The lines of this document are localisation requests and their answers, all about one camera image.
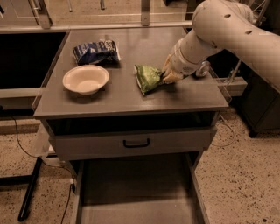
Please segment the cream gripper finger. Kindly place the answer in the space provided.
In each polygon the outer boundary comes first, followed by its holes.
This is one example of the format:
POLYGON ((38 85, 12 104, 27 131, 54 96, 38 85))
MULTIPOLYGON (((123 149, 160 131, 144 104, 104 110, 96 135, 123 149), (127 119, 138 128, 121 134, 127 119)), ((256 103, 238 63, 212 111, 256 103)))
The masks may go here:
POLYGON ((164 66, 162 68, 162 73, 163 75, 168 75, 170 72, 171 72, 171 55, 168 55, 165 60, 164 66))
POLYGON ((184 79, 184 75, 171 70, 170 72, 164 72, 162 76, 162 82, 164 84, 170 84, 184 79))

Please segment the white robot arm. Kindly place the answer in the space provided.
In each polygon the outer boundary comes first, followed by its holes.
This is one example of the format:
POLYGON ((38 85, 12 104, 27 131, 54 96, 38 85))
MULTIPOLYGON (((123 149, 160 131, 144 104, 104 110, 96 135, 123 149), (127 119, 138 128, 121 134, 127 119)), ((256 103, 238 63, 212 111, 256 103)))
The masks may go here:
POLYGON ((162 82, 206 74, 206 58, 227 50, 280 91, 280 36, 253 25, 252 10, 228 0, 205 0, 192 15, 192 30, 168 55, 162 82))

